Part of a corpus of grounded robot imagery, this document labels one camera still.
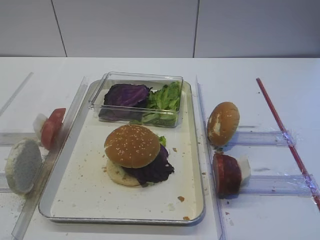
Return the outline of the purple cabbage on burger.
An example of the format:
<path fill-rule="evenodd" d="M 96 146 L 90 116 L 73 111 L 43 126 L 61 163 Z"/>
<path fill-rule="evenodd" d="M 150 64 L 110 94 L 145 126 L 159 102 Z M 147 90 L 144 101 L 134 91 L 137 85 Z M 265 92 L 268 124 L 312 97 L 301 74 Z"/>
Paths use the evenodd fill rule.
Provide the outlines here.
<path fill-rule="evenodd" d="M 175 172 L 174 167 L 168 162 L 168 151 L 160 144 L 157 157 L 147 166 L 142 168 L 126 168 L 124 171 L 137 179 L 141 186 L 147 183 L 159 183 L 166 181 L 170 174 Z"/>

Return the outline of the sesame top bun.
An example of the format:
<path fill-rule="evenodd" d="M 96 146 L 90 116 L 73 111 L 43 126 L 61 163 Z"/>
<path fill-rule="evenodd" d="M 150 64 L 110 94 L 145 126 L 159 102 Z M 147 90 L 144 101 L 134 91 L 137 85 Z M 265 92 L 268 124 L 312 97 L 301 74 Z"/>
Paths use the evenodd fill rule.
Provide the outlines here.
<path fill-rule="evenodd" d="M 138 169 L 149 165 L 160 152 L 159 138 L 149 128 L 137 124 L 122 125 L 104 142 L 110 161 L 121 167 Z"/>

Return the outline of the red meat slices stack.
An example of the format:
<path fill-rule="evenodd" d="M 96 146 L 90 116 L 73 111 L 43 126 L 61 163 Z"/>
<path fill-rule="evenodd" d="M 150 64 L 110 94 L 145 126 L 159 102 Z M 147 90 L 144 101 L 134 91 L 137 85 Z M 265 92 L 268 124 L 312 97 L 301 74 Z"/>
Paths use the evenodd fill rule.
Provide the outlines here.
<path fill-rule="evenodd" d="M 236 195 L 239 192 L 242 176 L 240 166 L 234 157 L 215 153 L 212 169 L 217 195 L 220 198 Z"/>

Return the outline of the plain brown bun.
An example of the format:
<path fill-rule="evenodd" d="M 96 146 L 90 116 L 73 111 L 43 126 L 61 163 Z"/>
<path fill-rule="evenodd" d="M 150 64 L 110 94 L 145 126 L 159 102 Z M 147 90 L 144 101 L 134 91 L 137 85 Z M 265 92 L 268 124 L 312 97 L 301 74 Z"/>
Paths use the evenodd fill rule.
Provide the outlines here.
<path fill-rule="evenodd" d="M 208 140 L 216 147 L 226 145 L 235 134 L 239 121 L 240 113 L 237 106 L 229 101 L 221 102 L 208 118 Z"/>

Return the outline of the right front clear track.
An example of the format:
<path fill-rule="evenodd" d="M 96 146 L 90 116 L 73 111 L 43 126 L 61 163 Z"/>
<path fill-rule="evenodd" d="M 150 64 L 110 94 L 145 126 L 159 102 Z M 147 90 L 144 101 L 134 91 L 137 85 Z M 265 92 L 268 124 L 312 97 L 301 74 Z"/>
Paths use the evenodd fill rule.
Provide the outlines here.
<path fill-rule="evenodd" d="M 312 175 L 252 175 L 240 187 L 239 193 L 259 196 L 318 197 L 320 188 Z"/>

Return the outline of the tomato slices stack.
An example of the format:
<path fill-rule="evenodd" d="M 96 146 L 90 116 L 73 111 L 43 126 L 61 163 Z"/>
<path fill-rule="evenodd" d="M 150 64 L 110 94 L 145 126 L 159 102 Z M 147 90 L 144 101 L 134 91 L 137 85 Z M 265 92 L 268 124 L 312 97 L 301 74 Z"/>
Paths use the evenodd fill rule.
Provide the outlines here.
<path fill-rule="evenodd" d="M 66 108 L 56 108 L 44 122 L 40 141 L 45 149 L 51 150 L 53 148 L 55 138 L 62 127 L 65 112 Z"/>

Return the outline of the left rear white pusher block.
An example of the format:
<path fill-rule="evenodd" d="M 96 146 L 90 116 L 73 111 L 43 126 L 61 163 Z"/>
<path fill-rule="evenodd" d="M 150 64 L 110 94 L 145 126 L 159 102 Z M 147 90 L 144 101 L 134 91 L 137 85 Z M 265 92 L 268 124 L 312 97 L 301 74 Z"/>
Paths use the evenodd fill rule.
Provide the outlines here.
<path fill-rule="evenodd" d="M 32 123 L 32 126 L 33 126 L 33 130 L 37 136 L 37 138 L 40 140 L 41 139 L 41 136 L 42 136 L 42 129 L 43 129 L 43 126 L 45 124 L 45 122 L 47 121 L 47 117 L 42 114 L 42 113 L 39 113 L 35 120 L 33 121 Z"/>

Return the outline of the clear plastic container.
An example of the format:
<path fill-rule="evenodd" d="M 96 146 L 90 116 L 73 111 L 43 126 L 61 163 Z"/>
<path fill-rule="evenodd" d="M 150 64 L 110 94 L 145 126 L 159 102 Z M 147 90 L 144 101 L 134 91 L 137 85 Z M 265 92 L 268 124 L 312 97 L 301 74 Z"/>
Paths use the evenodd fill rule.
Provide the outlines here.
<path fill-rule="evenodd" d="M 150 91 L 160 90 L 164 85 L 172 82 L 180 84 L 180 102 L 177 111 L 125 107 L 116 105 L 104 105 L 105 94 L 111 86 L 116 84 L 146 85 Z M 104 122 L 122 122 L 131 124 L 142 124 L 159 127 L 175 127 L 178 122 L 180 105 L 182 101 L 182 88 L 184 79 L 181 76 L 108 72 L 98 82 L 92 96 L 89 98 L 89 106 L 96 112 L 97 118 Z"/>

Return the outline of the bottom bun on tray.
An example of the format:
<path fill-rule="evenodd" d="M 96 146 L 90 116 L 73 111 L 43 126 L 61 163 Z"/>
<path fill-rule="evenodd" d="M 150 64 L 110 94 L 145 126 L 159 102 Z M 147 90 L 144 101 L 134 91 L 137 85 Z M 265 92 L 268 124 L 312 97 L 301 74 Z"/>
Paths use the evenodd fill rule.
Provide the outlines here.
<path fill-rule="evenodd" d="M 113 163 L 109 159 L 106 163 L 106 172 L 110 179 L 117 184 L 127 187 L 136 187 L 140 185 L 134 176 L 128 174 L 120 165 Z"/>

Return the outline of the metal serving tray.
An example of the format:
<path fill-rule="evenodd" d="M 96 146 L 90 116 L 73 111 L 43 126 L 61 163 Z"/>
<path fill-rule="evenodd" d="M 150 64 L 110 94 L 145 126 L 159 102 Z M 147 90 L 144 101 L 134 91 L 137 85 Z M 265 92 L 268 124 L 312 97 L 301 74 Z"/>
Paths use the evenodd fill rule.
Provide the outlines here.
<path fill-rule="evenodd" d="M 83 99 L 69 136 L 59 153 L 38 205 L 54 222 L 191 225 L 205 212 L 192 89 L 182 85 L 182 111 L 176 127 L 152 126 L 166 139 L 168 162 L 174 172 L 151 186 L 129 187 L 107 174 L 106 137 L 118 122 L 101 122 L 89 99 L 93 82 Z"/>

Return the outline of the white pusher block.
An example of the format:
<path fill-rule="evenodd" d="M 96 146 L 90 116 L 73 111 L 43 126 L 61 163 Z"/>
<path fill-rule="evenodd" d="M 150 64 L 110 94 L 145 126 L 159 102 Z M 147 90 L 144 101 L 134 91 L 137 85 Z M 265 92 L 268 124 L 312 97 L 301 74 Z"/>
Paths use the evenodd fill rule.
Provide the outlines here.
<path fill-rule="evenodd" d="M 43 126 L 45 124 L 45 122 L 47 121 L 47 117 L 42 114 L 42 113 L 39 113 L 35 120 L 33 121 L 32 123 L 32 126 L 33 126 L 33 130 L 37 136 L 37 138 L 40 140 L 41 139 L 41 136 L 42 136 L 42 129 L 43 129 Z"/>
<path fill-rule="evenodd" d="M 251 177 L 251 167 L 247 156 L 241 156 L 237 159 L 241 172 L 241 182 L 246 182 Z"/>

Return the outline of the clear track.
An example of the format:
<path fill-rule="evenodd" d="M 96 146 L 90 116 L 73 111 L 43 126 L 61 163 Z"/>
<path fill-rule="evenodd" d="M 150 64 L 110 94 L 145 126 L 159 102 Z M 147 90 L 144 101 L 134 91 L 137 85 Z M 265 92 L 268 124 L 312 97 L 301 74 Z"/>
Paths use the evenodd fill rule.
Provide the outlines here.
<path fill-rule="evenodd" d="M 37 141 L 38 137 L 34 132 L 1 132 L 0 146 L 1 147 L 13 146 L 23 139 L 32 139 Z"/>
<path fill-rule="evenodd" d="M 240 187 L 239 193 L 259 196 L 318 197 L 320 188 L 312 175 L 252 175 Z"/>
<path fill-rule="evenodd" d="M 291 135 L 296 145 L 296 138 Z M 253 125 L 240 125 L 235 134 L 226 144 L 227 146 L 262 146 L 262 147 L 288 147 L 280 130 L 261 130 Z"/>

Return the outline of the right front white pusher block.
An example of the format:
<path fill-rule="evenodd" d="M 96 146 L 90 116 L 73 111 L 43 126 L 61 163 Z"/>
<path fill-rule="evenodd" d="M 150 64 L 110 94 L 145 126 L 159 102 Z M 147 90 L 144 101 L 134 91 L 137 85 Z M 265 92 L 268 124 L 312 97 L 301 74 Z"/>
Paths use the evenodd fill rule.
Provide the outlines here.
<path fill-rule="evenodd" d="M 251 177 L 251 167 L 247 156 L 241 156 L 237 159 L 241 172 L 241 182 L 246 182 Z"/>

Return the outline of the white bread bun slice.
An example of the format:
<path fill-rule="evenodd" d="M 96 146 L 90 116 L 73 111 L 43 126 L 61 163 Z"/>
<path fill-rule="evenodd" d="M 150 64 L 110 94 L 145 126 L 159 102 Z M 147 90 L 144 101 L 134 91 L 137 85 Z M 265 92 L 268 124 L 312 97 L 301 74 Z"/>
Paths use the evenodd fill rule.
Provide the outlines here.
<path fill-rule="evenodd" d="M 9 188 L 18 195 L 29 193 L 41 165 L 42 155 L 35 140 L 26 138 L 16 143 L 11 148 L 5 165 Z"/>

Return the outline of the purple cabbage leaf in container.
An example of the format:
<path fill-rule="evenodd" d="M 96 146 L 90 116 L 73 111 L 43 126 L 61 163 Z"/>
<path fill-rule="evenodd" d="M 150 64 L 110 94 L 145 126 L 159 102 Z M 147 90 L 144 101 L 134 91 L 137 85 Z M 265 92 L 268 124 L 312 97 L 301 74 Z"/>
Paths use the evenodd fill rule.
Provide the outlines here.
<path fill-rule="evenodd" d="M 115 84 L 104 95 L 104 105 L 145 108 L 151 88 L 144 84 Z"/>

